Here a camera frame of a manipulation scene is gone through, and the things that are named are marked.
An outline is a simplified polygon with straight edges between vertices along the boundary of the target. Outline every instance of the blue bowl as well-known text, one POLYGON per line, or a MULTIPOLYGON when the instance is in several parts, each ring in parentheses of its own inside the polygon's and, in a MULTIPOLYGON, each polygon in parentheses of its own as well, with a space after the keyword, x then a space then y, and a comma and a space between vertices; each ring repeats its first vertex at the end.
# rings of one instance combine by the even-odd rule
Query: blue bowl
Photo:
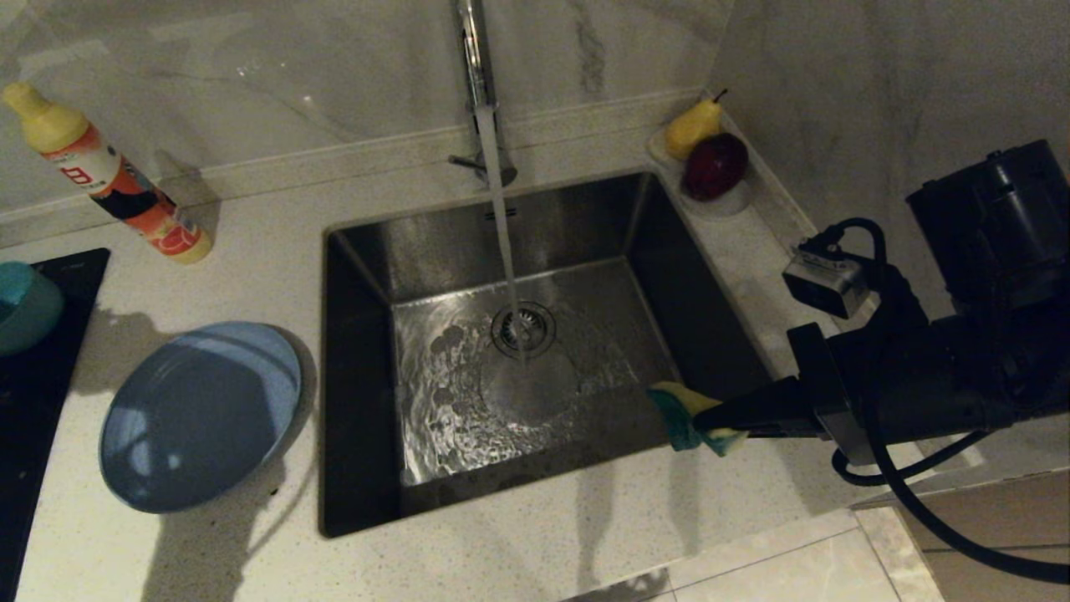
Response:
POLYGON ((0 263, 0 357, 40 343, 62 313, 63 293, 52 280, 20 261, 0 263))

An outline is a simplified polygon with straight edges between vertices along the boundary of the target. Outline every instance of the marble backsplash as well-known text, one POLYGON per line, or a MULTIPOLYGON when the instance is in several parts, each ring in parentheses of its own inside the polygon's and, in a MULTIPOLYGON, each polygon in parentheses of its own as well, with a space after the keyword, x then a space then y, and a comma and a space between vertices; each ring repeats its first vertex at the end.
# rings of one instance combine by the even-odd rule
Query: marble backsplash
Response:
POLYGON ((904 199, 1037 138, 1070 168, 1067 24, 1059 0, 738 0, 707 84, 731 89, 725 107, 814 223, 885 227, 938 318, 950 304, 904 199))
MULTIPOLYGON (((731 4, 488 0, 502 119, 701 87, 731 4)), ((467 123, 452 6, 2 0, 0 82, 32 81, 173 175, 467 123)), ((6 110, 0 150, 0 216, 76 191, 6 110)))

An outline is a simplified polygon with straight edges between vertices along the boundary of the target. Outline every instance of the sponge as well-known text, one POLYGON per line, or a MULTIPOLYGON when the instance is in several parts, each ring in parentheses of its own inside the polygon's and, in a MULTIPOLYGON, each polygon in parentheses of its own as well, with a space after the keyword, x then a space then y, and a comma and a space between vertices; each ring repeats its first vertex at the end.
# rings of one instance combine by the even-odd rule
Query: sponge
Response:
POLYGON ((717 456, 724 458, 747 438, 746 431, 734 429, 714 429, 706 433, 696 431, 692 419, 703 411, 721 405, 721 402, 696 393, 678 383, 653 385, 646 390, 646 397, 661 412, 672 449, 676 451, 690 450, 706 444, 717 456))

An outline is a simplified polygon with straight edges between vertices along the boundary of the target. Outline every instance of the floor tile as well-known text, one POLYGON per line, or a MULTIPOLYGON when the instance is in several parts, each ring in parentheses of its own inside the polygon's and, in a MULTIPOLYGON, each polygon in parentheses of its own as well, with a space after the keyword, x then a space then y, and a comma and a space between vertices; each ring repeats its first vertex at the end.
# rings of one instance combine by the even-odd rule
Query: floor tile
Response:
POLYGON ((898 602, 860 529, 699 582, 676 602, 898 602))
POLYGON ((669 574, 673 587, 678 589, 857 527, 858 522, 850 510, 837 510, 712 547, 671 565, 669 574))
POLYGON ((859 510, 855 519, 902 602, 944 602, 936 580, 896 509, 859 510))
MULTIPOLYGON (((1008 554, 1043 560, 1070 562, 1070 546, 1012 550, 1008 554)), ((1013 602, 1064 602, 1070 600, 1065 585, 1026 580, 990 569, 958 552, 929 552, 929 566, 948 602, 1011 600, 1013 602)))
POLYGON ((640 602, 641 600, 673 602, 668 570, 651 571, 645 575, 569 598, 565 602, 640 602), (669 598, 659 596, 662 593, 668 593, 669 598))
MULTIPOLYGON (((1070 542, 1070 472, 1050 473, 926 497, 933 514, 974 541, 995 547, 1070 542)), ((950 546, 902 511, 918 547, 950 546)))

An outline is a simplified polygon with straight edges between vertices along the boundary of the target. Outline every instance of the running water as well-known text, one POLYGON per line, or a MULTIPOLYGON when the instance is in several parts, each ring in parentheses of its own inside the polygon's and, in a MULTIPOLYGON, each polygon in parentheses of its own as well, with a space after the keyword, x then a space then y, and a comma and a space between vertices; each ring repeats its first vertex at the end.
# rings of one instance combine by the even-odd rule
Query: running water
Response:
POLYGON ((505 221, 505 196, 502 192, 502 169, 498 157, 498 135, 494 130, 494 107, 484 105, 475 109, 475 122, 479 128, 479 143, 483 145, 483 160, 487 167, 487 183, 490 184, 490 200, 494 205, 494 226, 498 228, 498 247, 502 251, 505 280, 509 289, 509 311, 513 312, 513 328, 520 342, 520 366, 528 366, 524 342, 530 338, 524 321, 520 320, 520 300, 517 298, 517 281, 513 273, 513 246, 509 245, 509 229, 505 221))

